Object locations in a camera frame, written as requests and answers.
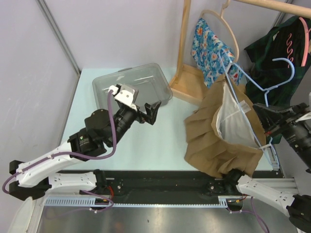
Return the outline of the beige wooden hanger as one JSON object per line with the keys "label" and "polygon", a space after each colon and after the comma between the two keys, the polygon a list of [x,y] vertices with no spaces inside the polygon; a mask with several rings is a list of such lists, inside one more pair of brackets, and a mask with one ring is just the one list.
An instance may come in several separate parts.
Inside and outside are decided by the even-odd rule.
{"label": "beige wooden hanger", "polygon": [[239,45],[231,27],[224,19],[225,9],[229,6],[230,2],[230,0],[224,2],[221,6],[220,12],[210,9],[202,10],[199,18],[203,18],[214,34],[219,37],[219,40],[231,49],[233,62],[237,62],[240,55]]}

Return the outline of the green plaid garment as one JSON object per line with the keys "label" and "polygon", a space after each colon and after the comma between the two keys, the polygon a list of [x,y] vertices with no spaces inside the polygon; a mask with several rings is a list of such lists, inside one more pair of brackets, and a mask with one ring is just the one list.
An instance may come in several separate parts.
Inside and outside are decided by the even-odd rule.
{"label": "green plaid garment", "polygon": [[311,66],[311,20],[293,16],[245,48],[254,64],[250,77],[262,88],[279,85],[267,97],[253,83],[246,95],[253,103],[290,106],[291,98]]}

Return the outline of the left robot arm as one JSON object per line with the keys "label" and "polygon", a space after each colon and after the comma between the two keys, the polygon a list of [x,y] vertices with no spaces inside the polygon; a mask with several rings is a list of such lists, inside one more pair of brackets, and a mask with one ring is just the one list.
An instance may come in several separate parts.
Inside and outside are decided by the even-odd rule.
{"label": "left robot arm", "polygon": [[60,171],[80,162],[111,157],[117,143],[135,121],[154,125],[160,106],[160,101],[147,103],[142,112],[119,103],[119,110],[114,115],[110,109],[94,111],[85,119],[85,127],[56,149],[29,162],[11,161],[9,172],[15,181],[6,181],[3,187],[9,188],[3,191],[19,200],[38,199],[57,188],[80,194],[104,193],[108,184],[103,171],[97,169],[82,174],[62,174]]}

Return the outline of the pink plastic hanger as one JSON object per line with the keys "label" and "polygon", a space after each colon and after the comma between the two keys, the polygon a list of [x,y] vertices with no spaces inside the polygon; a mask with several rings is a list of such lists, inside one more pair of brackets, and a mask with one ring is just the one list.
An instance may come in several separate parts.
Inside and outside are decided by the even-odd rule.
{"label": "pink plastic hanger", "polygon": [[297,67],[305,67],[307,64],[310,31],[303,17],[298,17],[287,29],[287,59]]}

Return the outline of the tan garment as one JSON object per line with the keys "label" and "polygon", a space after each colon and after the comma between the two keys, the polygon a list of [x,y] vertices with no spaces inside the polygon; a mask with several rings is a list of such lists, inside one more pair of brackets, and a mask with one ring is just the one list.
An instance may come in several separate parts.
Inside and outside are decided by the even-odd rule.
{"label": "tan garment", "polygon": [[191,166],[215,178],[232,169],[253,175],[266,136],[251,100],[225,75],[212,84],[184,123],[188,144],[184,159]]}

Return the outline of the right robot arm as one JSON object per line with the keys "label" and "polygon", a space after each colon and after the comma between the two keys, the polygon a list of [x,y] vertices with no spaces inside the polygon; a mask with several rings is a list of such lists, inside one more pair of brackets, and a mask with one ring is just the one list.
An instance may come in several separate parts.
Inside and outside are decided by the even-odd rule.
{"label": "right robot arm", "polygon": [[[256,103],[253,108],[261,121],[265,135],[269,137],[282,135],[305,165],[310,167],[311,128],[307,124],[307,120],[311,118],[309,106],[300,103],[289,108],[282,108],[267,107]],[[305,233],[311,231],[311,197],[309,195],[277,191],[258,183],[238,169],[232,169],[225,175],[224,189],[230,195],[240,192],[255,197],[282,212],[299,230]]]}

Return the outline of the blue floral skirt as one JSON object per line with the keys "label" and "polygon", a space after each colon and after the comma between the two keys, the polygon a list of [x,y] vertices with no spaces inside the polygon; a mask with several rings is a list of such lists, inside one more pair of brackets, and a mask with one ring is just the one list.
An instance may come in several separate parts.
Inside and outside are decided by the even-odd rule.
{"label": "blue floral skirt", "polygon": [[207,88],[225,73],[225,68],[233,61],[231,49],[219,40],[203,18],[195,25],[190,54],[202,71]]}

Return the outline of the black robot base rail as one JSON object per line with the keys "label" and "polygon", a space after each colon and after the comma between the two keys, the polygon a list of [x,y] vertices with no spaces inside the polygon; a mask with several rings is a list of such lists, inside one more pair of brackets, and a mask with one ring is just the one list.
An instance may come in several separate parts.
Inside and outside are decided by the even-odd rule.
{"label": "black robot base rail", "polygon": [[114,204],[203,206],[225,196],[231,204],[247,197],[224,179],[199,171],[95,171],[99,178],[91,193],[108,195]]}

